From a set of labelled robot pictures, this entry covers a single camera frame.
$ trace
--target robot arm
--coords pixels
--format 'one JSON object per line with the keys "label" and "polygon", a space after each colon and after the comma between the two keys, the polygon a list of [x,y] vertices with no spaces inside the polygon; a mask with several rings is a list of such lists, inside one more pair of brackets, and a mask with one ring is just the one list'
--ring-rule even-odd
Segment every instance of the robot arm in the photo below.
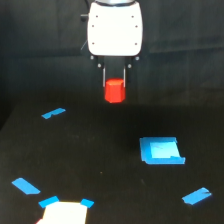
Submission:
{"label": "robot arm", "polygon": [[88,20],[87,41],[81,52],[91,60],[97,59],[105,100],[120,103],[125,99],[126,76],[141,51],[140,5],[135,0],[96,0],[81,20]]}

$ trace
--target blue folded paper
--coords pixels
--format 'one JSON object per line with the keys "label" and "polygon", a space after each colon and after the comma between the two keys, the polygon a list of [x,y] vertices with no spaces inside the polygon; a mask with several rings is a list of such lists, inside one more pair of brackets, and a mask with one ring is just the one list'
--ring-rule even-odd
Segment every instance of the blue folded paper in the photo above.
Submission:
{"label": "blue folded paper", "polygon": [[184,164],[174,137],[140,138],[141,158],[147,164]]}
{"label": "blue folded paper", "polygon": [[14,186],[19,188],[22,192],[25,194],[39,194],[40,191],[35,188],[32,184],[24,180],[23,178],[18,178],[15,181],[12,182]]}
{"label": "blue folded paper", "polygon": [[56,110],[53,110],[49,113],[46,113],[46,114],[42,115],[42,117],[45,118],[45,119],[49,119],[52,115],[58,115],[58,114],[63,113],[64,111],[65,111],[65,109],[58,108]]}
{"label": "blue folded paper", "polygon": [[91,208],[93,206],[94,202],[87,200],[87,199],[82,199],[81,205],[86,206],[87,208]]}
{"label": "blue folded paper", "polygon": [[183,197],[182,199],[184,200],[184,202],[186,204],[191,204],[194,205],[197,202],[211,196],[212,194],[209,192],[209,190],[207,190],[206,188],[201,188],[197,191],[194,191],[193,193]]}
{"label": "blue folded paper", "polygon": [[45,208],[46,206],[48,206],[50,204],[53,204],[55,202],[58,202],[58,201],[59,201],[59,199],[56,196],[54,196],[54,197],[51,197],[51,198],[48,198],[48,199],[46,199],[44,201],[39,202],[39,205],[42,208]]}

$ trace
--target red block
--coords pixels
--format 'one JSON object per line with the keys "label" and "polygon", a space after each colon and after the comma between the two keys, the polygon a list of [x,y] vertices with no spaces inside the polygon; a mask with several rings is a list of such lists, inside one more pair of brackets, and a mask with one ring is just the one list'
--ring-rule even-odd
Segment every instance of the red block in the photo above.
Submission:
{"label": "red block", "polygon": [[105,85],[105,100],[110,103],[121,103],[125,99],[123,79],[108,79]]}

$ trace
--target black background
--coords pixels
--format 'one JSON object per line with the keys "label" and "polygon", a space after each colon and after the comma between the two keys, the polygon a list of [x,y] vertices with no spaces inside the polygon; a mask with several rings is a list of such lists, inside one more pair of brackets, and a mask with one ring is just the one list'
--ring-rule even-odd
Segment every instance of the black background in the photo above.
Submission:
{"label": "black background", "polygon": [[[84,0],[0,2],[2,100],[104,102],[101,71],[80,55]],[[148,57],[133,69],[126,103],[223,105],[223,1],[139,3]]]}

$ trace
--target black surface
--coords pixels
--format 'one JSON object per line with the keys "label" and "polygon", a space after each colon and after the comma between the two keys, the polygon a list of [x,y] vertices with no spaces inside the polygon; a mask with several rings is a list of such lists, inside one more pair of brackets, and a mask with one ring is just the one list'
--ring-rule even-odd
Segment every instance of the black surface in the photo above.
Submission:
{"label": "black surface", "polygon": [[[63,114],[42,114],[58,107]],[[35,223],[38,202],[95,202],[87,224],[222,223],[224,109],[20,104],[0,133],[0,223]],[[139,138],[176,137],[185,165],[141,161]],[[41,190],[27,196],[22,177]],[[206,187],[209,199],[182,197]]]}

